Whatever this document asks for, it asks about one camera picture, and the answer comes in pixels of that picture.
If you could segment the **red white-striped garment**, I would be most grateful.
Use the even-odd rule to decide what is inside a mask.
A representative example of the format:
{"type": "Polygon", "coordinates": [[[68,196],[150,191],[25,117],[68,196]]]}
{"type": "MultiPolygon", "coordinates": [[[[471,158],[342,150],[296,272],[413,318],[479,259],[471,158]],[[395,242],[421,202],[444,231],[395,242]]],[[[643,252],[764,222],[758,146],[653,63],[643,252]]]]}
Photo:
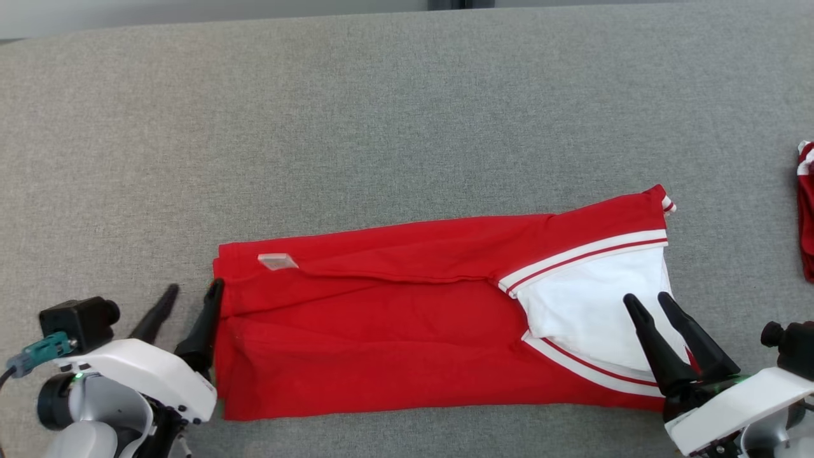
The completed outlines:
{"type": "Polygon", "coordinates": [[[222,244],[216,385],[227,420],[663,397],[634,294],[685,363],[662,186],[561,212],[222,244]]]}
{"type": "Polygon", "coordinates": [[[797,227],[803,276],[814,284],[814,141],[797,145],[797,227]]]}

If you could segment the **grey metal partition post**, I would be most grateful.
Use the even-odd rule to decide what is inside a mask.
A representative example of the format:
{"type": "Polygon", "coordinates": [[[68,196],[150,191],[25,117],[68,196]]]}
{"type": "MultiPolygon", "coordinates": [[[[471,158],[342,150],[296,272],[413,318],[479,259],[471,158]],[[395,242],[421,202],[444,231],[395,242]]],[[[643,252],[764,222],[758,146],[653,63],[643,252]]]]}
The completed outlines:
{"type": "Polygon", "coordinates": [[[428,11],[475,10],[494,6],[496,0],[427,0],[428,11]]]}

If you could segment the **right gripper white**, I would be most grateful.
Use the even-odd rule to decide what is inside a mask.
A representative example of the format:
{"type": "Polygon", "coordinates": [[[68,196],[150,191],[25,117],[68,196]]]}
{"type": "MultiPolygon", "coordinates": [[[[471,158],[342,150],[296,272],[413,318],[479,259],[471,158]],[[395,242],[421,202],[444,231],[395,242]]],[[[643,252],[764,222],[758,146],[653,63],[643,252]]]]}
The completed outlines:
{"type": "MultiPolygon", "coordinates": [[[[700,369],[703,382],[723,382],[738,376],[741,368],[673,296],[659,293],[659,304],[675,331],[680,333],[700,369]]],[[[634,294],[623,297],[651,372],[663,396],[674,396],[694,383],[696,372],[666,342],[651,313],[634,294]]],[[[664,428],[680,452],[689,456],[715,441],[736,433],[792,403],[814,394],[814,382],[779,367],[765,368],[700,408],[679,415],[664,428]]]]}

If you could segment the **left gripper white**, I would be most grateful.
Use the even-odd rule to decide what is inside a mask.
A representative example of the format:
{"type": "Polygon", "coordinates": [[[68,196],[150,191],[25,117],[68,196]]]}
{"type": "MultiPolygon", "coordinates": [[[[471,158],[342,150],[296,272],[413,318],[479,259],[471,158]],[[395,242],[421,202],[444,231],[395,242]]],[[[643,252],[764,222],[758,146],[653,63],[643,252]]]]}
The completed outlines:
{"type": "Polygon", "coordinates": [[[213,279],[203,297],[200,315],[173,354],[154,344],[174,309],[178,284],[166,287],[128,339],[109,342],[81,356],[59,357],[54,363],[59,367],[70,365],[75,371],[81,371],[80,367],[87,364],[89,372],[98,372],[163,406],[177,410],[183,406],[181,417],[190,423],[195,420],[206,423],[217,400],[216,389],[210,382],[224,287],[224,279],[213,279]]]}

